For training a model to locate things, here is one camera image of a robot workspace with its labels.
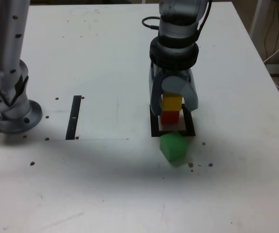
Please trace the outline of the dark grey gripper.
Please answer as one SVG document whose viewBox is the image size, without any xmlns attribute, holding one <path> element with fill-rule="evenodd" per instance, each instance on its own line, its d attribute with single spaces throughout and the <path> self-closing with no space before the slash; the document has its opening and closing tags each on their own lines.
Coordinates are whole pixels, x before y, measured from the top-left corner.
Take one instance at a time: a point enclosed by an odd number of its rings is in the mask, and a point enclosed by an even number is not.
<svg viewBox="0 0 279 233">
<path fill-rule="evenodd" d="M 161 95 L 163 91 L 182 96 L 185 107 L 190 112 L 198 108 L 198 96 L 191 69 L 180 71 L 163 70 L 151 62 L 149 70 L 149 99 L 150 108 L 155 116 L 159 116 L 162 113 Z"/>
</svg>

